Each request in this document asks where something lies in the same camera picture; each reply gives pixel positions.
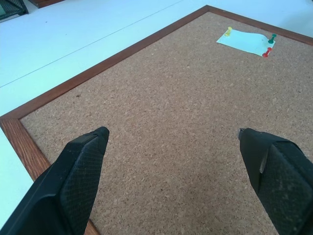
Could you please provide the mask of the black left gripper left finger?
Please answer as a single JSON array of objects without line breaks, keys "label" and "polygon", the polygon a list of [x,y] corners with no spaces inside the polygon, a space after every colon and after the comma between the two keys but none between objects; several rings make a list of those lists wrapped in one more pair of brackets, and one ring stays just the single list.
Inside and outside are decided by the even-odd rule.
[{"label": "black left gripper left finger", "polygon": [[98,191],[109,130],[99,127],[68,142],[33,183],[2,235],[82,235]]}]

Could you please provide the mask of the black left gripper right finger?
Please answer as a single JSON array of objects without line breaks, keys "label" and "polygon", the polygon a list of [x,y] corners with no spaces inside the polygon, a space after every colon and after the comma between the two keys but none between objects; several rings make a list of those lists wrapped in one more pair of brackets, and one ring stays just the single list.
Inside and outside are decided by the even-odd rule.
[{"label": "black left gripper right finger", "polygon": [[250,128],[238,139],[251,186],[281,235],[313,233],[313,164],[292,141]]}]

